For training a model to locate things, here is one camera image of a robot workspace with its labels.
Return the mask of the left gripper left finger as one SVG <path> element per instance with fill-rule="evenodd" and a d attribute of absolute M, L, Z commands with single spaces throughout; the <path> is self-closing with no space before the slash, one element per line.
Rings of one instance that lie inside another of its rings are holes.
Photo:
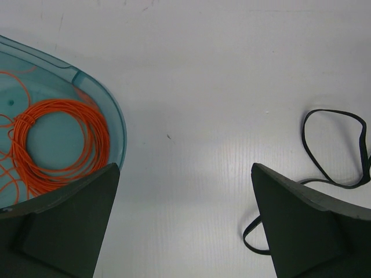
<path fill-rule="evenodd" d="M 1 208 L 1 277 L 92 277 L 118 188 L 116 163 Z"/>

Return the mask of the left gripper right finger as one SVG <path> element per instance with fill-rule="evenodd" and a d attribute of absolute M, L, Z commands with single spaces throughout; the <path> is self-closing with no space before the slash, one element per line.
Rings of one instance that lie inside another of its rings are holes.
<path fill-rule="evenodd" d="M 370 209 L 260 163 L 251 175 L 278 277 L 370 277 Z"/>

